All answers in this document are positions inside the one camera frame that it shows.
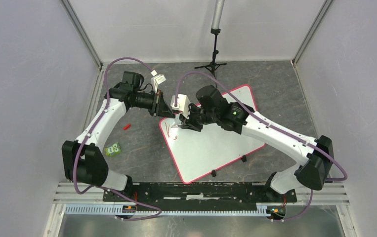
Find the pink-framed whiteboard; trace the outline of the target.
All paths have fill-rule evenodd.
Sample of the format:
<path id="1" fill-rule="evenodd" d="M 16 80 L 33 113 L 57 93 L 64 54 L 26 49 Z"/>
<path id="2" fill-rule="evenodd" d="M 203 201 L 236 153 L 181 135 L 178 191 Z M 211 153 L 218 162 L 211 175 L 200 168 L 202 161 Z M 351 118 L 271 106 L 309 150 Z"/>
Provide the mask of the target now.
<path id="1" fill-rule="evenodd" d="M 176 120 L 179 120 L 178 115 L 164 118 L 160 120 L 159 128 L 185 184 L 210 175 L 212 170 L 221 169 L 265 146 L 260 140 L 225 131 L 217 124 L 204 125 L 201 132 L 171 128 Z"/>

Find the red marker cap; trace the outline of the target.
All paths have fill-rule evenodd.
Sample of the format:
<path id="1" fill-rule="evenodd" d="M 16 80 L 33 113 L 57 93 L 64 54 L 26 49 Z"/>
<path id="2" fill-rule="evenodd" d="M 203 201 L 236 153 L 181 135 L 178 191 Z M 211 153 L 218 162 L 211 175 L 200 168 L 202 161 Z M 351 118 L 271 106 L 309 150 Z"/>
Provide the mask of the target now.
<path id="1" fill-rule="evenodd" d="M 127 124 L 127 125 L 123 128 L 123 130 L 128 130 L 130 127 L 131 127 L 131 124 L 129 123 L 129 124 Z"/>

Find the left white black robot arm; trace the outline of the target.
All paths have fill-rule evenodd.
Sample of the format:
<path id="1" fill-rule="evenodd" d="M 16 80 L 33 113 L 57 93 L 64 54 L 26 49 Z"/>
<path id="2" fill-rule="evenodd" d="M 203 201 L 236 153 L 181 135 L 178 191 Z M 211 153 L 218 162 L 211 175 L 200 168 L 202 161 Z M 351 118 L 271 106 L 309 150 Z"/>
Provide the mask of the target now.
<path id="1" fill-rule="evenodd" d="M 151 92 L 144 92 L 141 74 L 125 71 L 120 83 L 110 88 L 102 106 L 89 126 L 74 141 L 62 145 L 65 176 L 68 180 L 115 190 L 122 201 L 130 200 L 134 188 L 130 177 L 112 171 L 102 149 L 117 122 L 130 108 L 147 109 L 153 117 L 174 118 L 172 109 L 166 104 L 163 92 L 157 87 L 165 82 L 163 74 L 152 73 Z"/>

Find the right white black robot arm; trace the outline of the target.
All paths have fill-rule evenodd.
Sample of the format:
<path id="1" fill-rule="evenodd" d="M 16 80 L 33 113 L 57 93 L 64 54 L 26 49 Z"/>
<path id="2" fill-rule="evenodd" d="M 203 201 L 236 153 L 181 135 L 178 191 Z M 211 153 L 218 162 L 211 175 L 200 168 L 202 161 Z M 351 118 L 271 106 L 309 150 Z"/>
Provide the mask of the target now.
<path id="1" fill-rule="evenodd" d="M 333 142 L 329 137 L 314 138 L 273 123 L 237 98 L 228 102 L 213 85 L 198 90 L 196 98 L 199 106 L 183 94 L 171 99 L 172 109 L 180 113 L 182 129 L 200 132 L 204 125 L 216 124 L 225 131 L 262 141 L 296 162 L 268 178 L 264 195 L 269 201 L 278 201 L 285 193 L 300 186 L 316 191 L 323 188 L 334 158 Z"/>

